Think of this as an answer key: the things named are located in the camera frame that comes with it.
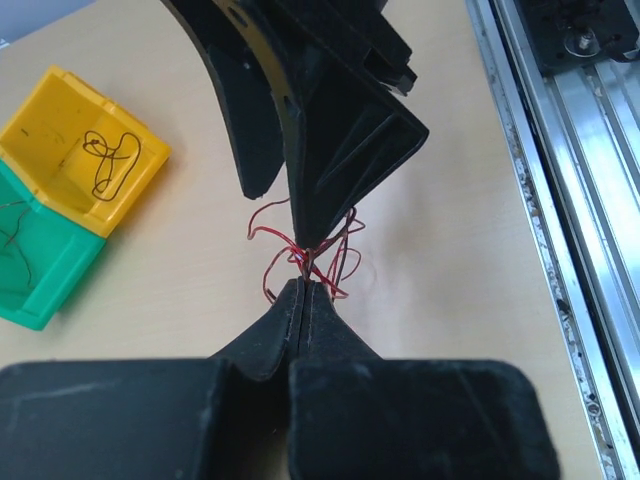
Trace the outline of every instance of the light wood surface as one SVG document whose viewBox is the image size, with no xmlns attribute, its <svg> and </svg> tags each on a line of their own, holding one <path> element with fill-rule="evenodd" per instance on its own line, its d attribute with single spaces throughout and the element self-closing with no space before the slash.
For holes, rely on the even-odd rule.
<svg viewBox="0 0 640 480">
<path fill-rule="evenodd" d="M 567 479 L 600 478 L 586 417 L 464 2 L 395 0 L 414 50 L 407 104 L 422 151 L 360 205 L 368 229 L 343 318 L 385 357 L 492 358 L 535 384 Z M 43 333 L 0 322 L 0 366 L 32 359 L 208 356 L 262 315 L 281 248 L 246 240 L 215 92 L 158 0 L 99 0 L 0 52 L 0 122 L 50 64 L 77 73 L 174 148 L 86 281 Z M 286 197 L 281 178 L 268 199 Z M 265 222 L 290 230 L 287 207 Z M 296 274 L 281 266 L 273 287 Z"/>
</svg>

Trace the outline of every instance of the green container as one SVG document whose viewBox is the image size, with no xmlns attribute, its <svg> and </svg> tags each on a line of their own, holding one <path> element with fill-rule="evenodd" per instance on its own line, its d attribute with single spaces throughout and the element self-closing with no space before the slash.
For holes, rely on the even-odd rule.
<svg viewBox="0 0 640 480">
<path fill-rule="evenodd" d="M 0 159 L 0 318 L 42 330 L 104 244 L 41 205 Z"/>
</svg>

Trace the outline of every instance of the black 3d printed part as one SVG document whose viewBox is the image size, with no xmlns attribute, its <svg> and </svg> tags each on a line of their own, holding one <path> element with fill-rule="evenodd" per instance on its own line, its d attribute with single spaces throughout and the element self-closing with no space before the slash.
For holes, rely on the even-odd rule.
<svg viewBox="0 0 640 480">
<path fill-rule="evenodd" d="M 625 0 L 515 0 L 542 73 L 559 73 L 603 59 L 617 62 L 636 49 L 636 27 Z"/>
<path fill-rule="evenodd" d="M 269 478 L 287 429 L 293 480 L 560 478 L 517 369 L 383 360 L 301 278 L 211 359 L 0 371 L 2 479 Z"/>
<path fill-rule="evenodd" d="M 428 130 L 384 0 L 165 0 L 216 88 L 244 194 L 286 163 L 296 242 L 316 248 Z"/>
</svg>

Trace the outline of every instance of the yellow plastic box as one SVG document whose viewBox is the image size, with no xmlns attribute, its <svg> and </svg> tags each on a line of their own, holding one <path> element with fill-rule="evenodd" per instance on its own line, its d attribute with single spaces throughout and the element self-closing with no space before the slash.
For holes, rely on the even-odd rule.
<svg viewBox="0 0 640 480">
<path fill-rule="evenodd" d="M 0 157 L 40 202 L 105 238 L 170 153 L 133 115 L 56 66 L 0 133 Z"/>
</svg>

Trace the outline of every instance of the hole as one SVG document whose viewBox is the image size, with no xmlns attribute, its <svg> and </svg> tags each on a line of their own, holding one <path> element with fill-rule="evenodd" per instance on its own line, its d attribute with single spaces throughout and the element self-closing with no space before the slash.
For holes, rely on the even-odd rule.
<svg viewBox="0 0 640 480">
<path fill-rule="evenodd" d="M 247 28 L 249 26 L 247 21 L 242 18 L 242 15 L 240 15 L 236 9 L 227 7 L 227 10 L 229 10 L 229 13 L 235 19 L 235 21 L 242 25 L 244 28 Z"/>
<path fill-rule="evenodd" d="M 296 118 L 300 113 L 300 110 L 298 109 L 296 104 L 293 103 L 291 99 L 286 95 L 284 96 L 284 106 L 287 108 L 287 113 L 291 118 Z"/>
</svg>

